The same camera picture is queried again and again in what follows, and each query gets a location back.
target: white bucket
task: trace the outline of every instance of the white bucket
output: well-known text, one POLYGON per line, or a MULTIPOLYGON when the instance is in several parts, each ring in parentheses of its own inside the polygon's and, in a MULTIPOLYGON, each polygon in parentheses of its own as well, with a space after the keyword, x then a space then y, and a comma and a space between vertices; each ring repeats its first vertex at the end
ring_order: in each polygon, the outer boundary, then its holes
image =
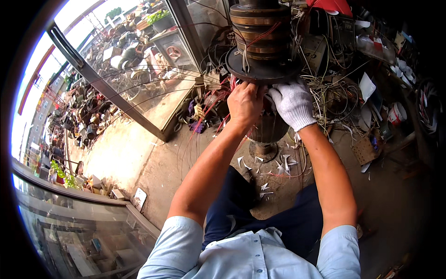
POLYGON ((389 111, 388 120, 395 126, 407 119, 407 113, 400 102, 396 102, 389 111))

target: red handwheel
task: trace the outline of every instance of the red handwheel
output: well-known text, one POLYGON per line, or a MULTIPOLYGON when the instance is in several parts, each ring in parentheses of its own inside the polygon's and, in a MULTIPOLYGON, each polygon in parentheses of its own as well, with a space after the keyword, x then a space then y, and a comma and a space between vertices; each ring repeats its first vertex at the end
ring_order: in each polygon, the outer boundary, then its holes
POLYGON ((181 52, 178 48, 174 47, 174 46, 169 46, 166 49, 167 55, 169 55, 169 57, 171 59, 178 59, 181 56, 181 52))

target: sky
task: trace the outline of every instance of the sky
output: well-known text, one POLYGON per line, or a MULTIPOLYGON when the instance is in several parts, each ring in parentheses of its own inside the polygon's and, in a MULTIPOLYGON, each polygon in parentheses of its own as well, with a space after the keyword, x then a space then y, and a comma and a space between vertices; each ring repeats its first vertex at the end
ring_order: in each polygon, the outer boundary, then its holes
MULTIPOLYGON (((87 8, 92 6, 97 1, 98 0, 70 0, 57 14, 57 16, 54 18, 54 21, 56 22, 60 30, 63 31, 71 22, 74 21, 74 19, 76 19, 80 14, 82 14, 87 8)), ((123 11, 127 11, 135 7, 139 3, 139 0, 108 0, 104 4, 100 5, 98 8, 96 8, 93 13, 103 24, 105 15, 109 11, 117 7, 121 7, 123 11)), ((94 17, 92 17, 91 20, 94 24, 99 25, 94 17)), ((66 38, 74 48, 77 48, 92 29, 93 25, 87 19, 83 19, 66 35, 66 38)), ((50 37, 46 33, 42 33, 42 37, 38 42, 36 48, 34 49, 33 54, 26 67, 25 74, 18 91, 16 107, 14 110, 15 114, 12 124, 11 154, 19 161, 21 161, 23 152, 26 149, 26 140, 28 139, 29 128, 31 127, 31 122, 33 121, 33 116, 36 112, 36 106, 42 94, 43 86, 51 78, 51 75, 60 69, 59 63, 63 64, 66 62, 65 57, 56 48, 53 51, 53 56, 50 56, 48 58, 48 60, 40 70, 40 75, 43 79, 41 88, 39 89, 35 86, 32 86, 28 98, 26 99, 22 115, 19 115, 17 111, 20 106, 20 101, 23 97, 26 86, 28 85, 28 82, 33 72, 37 68, 40 60, 52 44, 53 43, 50 37), (22 149, 20 150, 24 129, 26 129, 25 137, 23 139, 22 149)))

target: hand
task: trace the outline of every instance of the hand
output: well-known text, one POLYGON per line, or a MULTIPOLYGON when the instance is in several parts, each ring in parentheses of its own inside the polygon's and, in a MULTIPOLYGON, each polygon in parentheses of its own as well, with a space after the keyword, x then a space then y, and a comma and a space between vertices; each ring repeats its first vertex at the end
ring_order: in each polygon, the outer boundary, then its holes
POLYGON ((289 83, 274 84, 268 93, 276 104, 279 115, 294 131, 316 123, 310 88, 300 77, 289 83))
POLYGON ((263 107, 263 95, 267 87, 258 87, 243 81, 227 99, 231 123, 242 130, 248 129, 259 118, 263 107))

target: navy blue pants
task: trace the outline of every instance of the navy blue pants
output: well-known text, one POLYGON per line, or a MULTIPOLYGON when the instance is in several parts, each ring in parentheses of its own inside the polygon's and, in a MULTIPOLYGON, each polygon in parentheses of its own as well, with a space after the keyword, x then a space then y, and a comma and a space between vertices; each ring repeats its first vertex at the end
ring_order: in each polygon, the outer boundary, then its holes
POLYGON ((255 188, 229 166, 222 190, 207 212, 202 249, 237 230, 257 232, 275 227, 282 232, 285 247, 306 258, 322 233, 322 210, 316 184, 299 191, 292 208, 266 220, 251 215, 249 210, 254 207, 255 198, 255 188))

